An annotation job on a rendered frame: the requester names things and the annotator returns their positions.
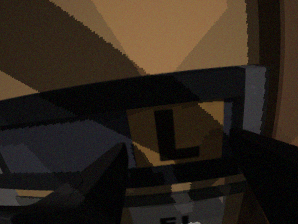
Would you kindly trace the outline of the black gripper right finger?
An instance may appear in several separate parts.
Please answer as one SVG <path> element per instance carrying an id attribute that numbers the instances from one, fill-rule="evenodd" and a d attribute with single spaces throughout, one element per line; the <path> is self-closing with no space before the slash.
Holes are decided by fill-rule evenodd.
<path id="1" fill-rule="evenodd" d="M 229 145 L 270 224 L 298 224 L 298 147 L 237 127 Z"/>

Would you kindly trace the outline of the tan wooden board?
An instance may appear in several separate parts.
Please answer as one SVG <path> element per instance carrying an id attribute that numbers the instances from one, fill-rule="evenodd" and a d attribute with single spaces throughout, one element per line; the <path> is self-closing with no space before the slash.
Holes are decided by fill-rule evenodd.
<path id="1" fill-rule="evenodd" d="M 137 168 L 126 109 L 220 97 L 220 159 Z M 124 143 L 120 224 L 220 196 L 221 224 L 270 224 L 235 127 L 298 147 L 298 0 L 0 0 L 0 189 L 20 205 Z"/>

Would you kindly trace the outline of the tan letter tile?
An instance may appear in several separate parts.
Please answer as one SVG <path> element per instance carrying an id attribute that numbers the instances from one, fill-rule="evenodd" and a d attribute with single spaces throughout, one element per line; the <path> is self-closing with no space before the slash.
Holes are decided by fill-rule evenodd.
<path id="1" fill-rule="evenodd" d="M 126 109 L 137 168 L 222 157 L 223 99 Z"/>

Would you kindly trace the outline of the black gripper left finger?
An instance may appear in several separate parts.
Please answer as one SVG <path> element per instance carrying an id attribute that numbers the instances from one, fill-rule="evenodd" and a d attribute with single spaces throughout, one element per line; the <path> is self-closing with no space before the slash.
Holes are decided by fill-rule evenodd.
<path id="1" fill-rule="evenodd" d="M 0 224 L 120 224 L 128 173 L 125 144 L 116 144 L 36 204 L 0 205 Z"/>

